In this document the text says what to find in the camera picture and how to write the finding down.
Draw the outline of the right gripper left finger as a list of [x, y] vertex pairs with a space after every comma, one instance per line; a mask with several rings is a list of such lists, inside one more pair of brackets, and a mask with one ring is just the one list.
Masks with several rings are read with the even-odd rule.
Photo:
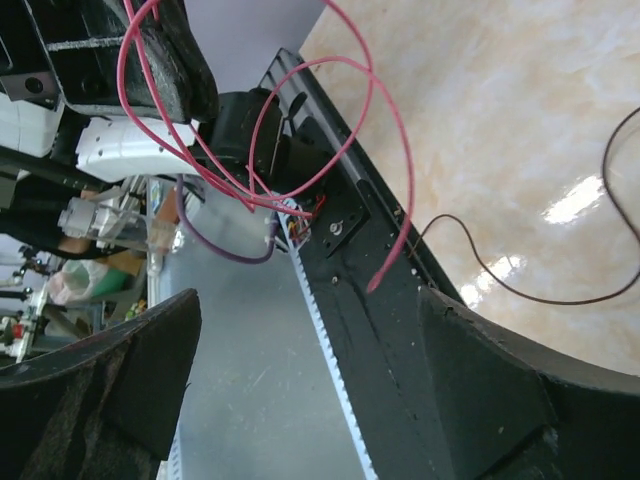
[[201, 331], [186, 289], [1, 370], [4, 479], [153, 479], [169, 457]]

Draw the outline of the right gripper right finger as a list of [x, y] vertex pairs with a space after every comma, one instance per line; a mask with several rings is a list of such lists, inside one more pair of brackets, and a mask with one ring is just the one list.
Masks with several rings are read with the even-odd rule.
[[562, 354], [430, 288], [419, 321], [456, 479], [636, 479], [639, 379]]

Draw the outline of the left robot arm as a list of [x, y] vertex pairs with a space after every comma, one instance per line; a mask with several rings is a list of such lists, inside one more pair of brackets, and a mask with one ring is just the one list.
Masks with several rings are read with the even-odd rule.
[[164, 1], [140, 24], [144, 50], [116, 74], [129, 24], [121, 1], [5, 1], [1, 5], [1, 91], [11, 105], [40, 114], [65, 107], [111, 118], [131, 107], [141, 118], [165, 108], [184, 124], [201, 122], [196, 160], [274, 190], [294, 188], [329, 162], [329, 153], [280, 127], [277, 101], [264, 88], [220, 94], [190, 30], [185, 6]]

